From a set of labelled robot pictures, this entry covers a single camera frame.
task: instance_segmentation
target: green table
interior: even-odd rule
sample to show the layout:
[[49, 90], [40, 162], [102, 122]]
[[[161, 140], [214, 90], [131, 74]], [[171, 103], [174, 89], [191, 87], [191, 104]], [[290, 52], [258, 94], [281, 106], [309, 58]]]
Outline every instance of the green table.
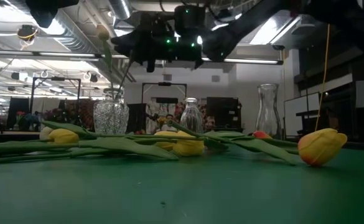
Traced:
[[0, 223], [364, 223], [364, 151], [323, 168], [233, 148], [0, 164]]

